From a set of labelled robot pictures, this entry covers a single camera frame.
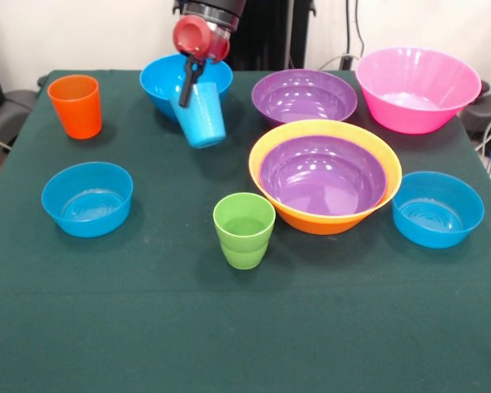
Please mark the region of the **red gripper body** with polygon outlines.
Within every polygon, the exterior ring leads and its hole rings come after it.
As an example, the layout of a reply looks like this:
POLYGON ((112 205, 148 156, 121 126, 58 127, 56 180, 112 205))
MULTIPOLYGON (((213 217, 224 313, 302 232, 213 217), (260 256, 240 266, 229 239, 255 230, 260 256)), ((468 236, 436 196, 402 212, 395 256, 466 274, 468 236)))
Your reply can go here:
POLYGON ((173 44, 178 52, 193 55, 198 61, 223 61, 230 51, 231 30, 200 16, 181 16, 173 29, 173 44))

